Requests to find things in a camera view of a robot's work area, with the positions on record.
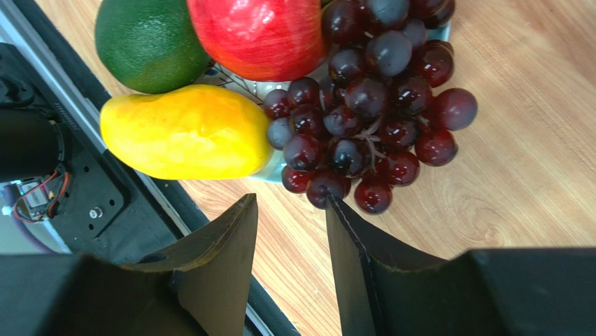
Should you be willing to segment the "dark red grape bunch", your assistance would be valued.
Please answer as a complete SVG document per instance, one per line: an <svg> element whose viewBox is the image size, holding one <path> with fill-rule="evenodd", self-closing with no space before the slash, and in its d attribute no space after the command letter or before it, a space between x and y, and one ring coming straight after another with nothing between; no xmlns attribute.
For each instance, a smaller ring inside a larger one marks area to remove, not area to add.
<svg viewBox="0 0 596 336"><path fill-rule="evenodd" d="M353 195L381 214L396 187L420 166L440 167L458 152L454 132L470 126L478 102L446 88L452 45L429 37L446 28L454 1L333 1L322 13L335 51L321 80L299 78L264 98L267 138L283 154L284 188L316 208Z"/></svg>

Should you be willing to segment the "yellow orange mango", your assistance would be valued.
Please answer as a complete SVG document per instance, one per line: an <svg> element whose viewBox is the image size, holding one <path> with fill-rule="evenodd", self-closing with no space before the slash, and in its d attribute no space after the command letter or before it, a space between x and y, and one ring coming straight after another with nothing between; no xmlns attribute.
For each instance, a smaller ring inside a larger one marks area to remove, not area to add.
<svg viewBox="0 0 596 336"><path fill-rule="evenodd" d="M101 108L99 126L117 159L156 179L240 179L263 169L274 154L263 110L215 85L112 97Z"/></svg>

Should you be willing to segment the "red apple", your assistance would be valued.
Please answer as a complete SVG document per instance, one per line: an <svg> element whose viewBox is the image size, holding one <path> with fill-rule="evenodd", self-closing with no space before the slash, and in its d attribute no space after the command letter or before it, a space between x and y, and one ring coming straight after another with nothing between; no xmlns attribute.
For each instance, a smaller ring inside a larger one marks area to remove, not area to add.
<svg viewBox="0 0 596 336"><path fill-rule="evenodd" d="M308 0L188 1L204 50L232 73L257 82L285 82L316 70L330 43L322 7Z"/></svg>

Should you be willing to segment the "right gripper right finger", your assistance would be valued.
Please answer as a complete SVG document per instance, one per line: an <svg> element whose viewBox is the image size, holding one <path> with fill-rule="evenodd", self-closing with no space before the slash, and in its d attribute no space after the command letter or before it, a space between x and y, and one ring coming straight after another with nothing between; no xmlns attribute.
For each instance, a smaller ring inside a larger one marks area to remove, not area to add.
<svg viewBox="0 0 596 336"><path fill-rule="evenodd" d="M418 250L330 196L344 335L594 335L593 248Z"/></svg>

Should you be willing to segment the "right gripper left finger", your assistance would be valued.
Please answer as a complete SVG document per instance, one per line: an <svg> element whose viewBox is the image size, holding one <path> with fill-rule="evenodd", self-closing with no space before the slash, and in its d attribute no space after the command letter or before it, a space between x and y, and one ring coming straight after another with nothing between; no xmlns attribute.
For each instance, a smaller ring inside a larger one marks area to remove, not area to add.
<svg viewBox="0 0 596 336"><path fill-rule="evenodd" d="M241 335L257 234L254 194L138 263L3 255L2 335Z"/></svg>

